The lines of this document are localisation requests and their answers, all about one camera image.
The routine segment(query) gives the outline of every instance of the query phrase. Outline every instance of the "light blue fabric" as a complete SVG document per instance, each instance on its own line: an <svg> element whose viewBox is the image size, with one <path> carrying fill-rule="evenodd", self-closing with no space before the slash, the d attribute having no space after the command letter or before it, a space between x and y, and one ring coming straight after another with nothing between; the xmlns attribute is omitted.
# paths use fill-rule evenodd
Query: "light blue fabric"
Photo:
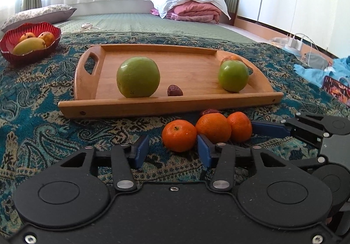
<svg viewBox="0 0 350 244"><path fill-rule="evenodd" d="M300 65L294 65L294 71L318 87L322 87L323 79L326 75L340 81L349 86L350 80L350 56L342 59L333 60L332 71L323 71L315 68L304 68Z"/></svg>

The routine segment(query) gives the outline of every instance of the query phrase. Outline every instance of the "pink blanket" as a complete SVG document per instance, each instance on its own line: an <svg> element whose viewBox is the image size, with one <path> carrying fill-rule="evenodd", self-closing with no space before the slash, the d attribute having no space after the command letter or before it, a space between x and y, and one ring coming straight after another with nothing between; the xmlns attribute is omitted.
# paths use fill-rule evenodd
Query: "pink blanket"
<svg viewBox="0 0 350 244"><path fill-rule="evenodd" d="M155 8L150 12L153 15L159 15ZM165 17L178 21L212 22L215 20L218 23L220 15L221 10L211 3L188 1L169 10Z"/></svg>

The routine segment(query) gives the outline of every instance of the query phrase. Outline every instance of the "teal paisley fabric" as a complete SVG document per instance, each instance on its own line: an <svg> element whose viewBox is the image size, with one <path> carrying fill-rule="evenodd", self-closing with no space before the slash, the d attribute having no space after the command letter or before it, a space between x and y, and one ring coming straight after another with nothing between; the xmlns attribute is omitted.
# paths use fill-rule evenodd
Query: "teal paisley fabric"
<svg viewBox="0 0 350 244"><path fill-rule="evenodd" d="M119 143L132 143L141 134L150 136L150 153L139 170L133 171L140 184L149 181L207 180L206 171L195 152L168 152L161 141L163 126L174 119L193 124L198 113L160 117L93 119L70 121L57 108L61 100L73 99L73 78L80 55L91 44L170 44L223 49L241 55L269 78L276 91L285 96L279 105L247 108L251 119L279 121L307 110L313 113L349 117L349 110L326 92L307 83L293 72L297 61L288 53L268 44L236 44L229 41L161 33L74 33L64 34L55 54L39 63L14 69L0 59L0 233L9 236L21 221L13 205L16 187L28 177L85 145L108 150ZM234 109L223 111L228 115ZM253 137L242 146L260 144L285 159L314 157L316 150L293 138ZM247 172L237 170L237 182ZM111 184L111 171L99 170L99 177Z"/></svg>

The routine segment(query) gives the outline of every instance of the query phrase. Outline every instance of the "red bowl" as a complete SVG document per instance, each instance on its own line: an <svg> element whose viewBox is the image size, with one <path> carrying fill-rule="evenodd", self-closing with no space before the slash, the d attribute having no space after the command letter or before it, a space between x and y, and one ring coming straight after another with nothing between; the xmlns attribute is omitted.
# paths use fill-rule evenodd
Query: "red bowl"
<svg viewBox="0 0 350 244"><path fill-rule="evenodd" d="M20 37L25 32L32 32L36 36L39 36L42 32L51 32L55 36L55 41L51 44L51 46L47 47L43 50L31 51L28 54L18 56L13 55L11 52L13 48L17 45ZM61 29L53 26L48 22L41 23L24 23L21 26L8 30L3 38L0 40L0 52L2 56L13 65L27 65L38 60L41 60L48 55L50 55L61 39Z"/></svg>

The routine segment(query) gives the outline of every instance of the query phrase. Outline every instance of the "green apple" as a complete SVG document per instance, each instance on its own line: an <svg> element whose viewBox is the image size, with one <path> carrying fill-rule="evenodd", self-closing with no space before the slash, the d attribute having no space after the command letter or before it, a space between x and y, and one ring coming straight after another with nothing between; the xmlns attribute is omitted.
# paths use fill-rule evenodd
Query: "green apple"
<svg viewBox="0 0 350 244"><path fill-rule="evenodd" d="M238 60L228 60L219 69L219 84L230 92L240 92L248 83L249 71L247 66Z"/></svg>
<svg viewBox="0 0 350 244"><path fill-rule="evenodd" d="M117 85L126 98L150 97L158 88L160 73L157 64L146 57L125 60L117 71Z"/></svg>

